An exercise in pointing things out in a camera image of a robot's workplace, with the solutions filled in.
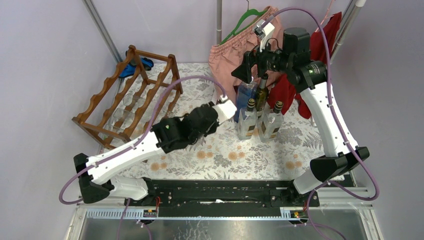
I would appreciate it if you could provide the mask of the brown wooden wine rack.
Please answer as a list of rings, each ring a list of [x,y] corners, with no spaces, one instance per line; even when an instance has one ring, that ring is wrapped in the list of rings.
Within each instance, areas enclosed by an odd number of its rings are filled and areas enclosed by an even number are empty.
[[[156,79],[149,78],[142,63],[143,57],[165,62],[164,69],[158,73]],[[88,118],[129,64],[134,65],[134,74],[124,81],[111,106],[103,112],[100,122],[88,123]],[[154,106],[154,98],[158,98],[166,87],[178,79],[180,74],[173,54],[159,55],[129,45],[125,59],[116,65],[114,74],[106,78],[101,91],[90,98],[87,110],[74,116],[72,121],[102,147],[112,150],[114,142],[127,143],[131,140],[137,132],[140,120],[147,117],[148,108]]]

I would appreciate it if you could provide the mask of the clear labelled square bottle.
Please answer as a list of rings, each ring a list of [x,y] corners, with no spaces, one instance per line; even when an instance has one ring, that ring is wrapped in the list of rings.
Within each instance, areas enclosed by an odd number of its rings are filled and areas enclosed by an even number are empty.
[[[111,130],[115,133],[121,133],[132,124],[134,119],[134,112],[118,107],[113,113]]]

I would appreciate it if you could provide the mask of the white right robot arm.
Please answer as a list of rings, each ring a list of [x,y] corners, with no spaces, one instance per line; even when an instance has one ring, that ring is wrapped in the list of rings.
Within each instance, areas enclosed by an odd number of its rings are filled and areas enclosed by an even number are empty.
[[[260,78],[267,71],[285,73],[308,106],[322,139],[324,156],[311,160],[309,170],[290,184],[287,201],[299,206],[307,199],[307,193],[362,164],[370,153],[367,147],[359,147],[347,132],[332,96],[330,71],[322,61],[311,58],[310,34],[304,28],[287,28],[283,32],[282,48],[272,50],[268,41],[273,32],[270,23],[257,27],[254,33],[260,44],[244,53],[241,65],[231,74],[247,83],[252,78],[253,66],[257,67]]]

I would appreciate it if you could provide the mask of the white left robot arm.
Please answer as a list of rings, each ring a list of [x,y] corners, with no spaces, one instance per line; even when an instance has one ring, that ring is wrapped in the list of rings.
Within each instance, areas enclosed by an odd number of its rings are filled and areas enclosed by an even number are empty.
[[[221,105],[203,104],[181,117],[163,118],[143,136],[107,153],[74,157],[81,198],[85,204],[97,203],[107,197],[138,200],[148,206],[155,200],[151,180],[118,176],[137,162],[185,149],[200,138],[216,132],[230,117]]]

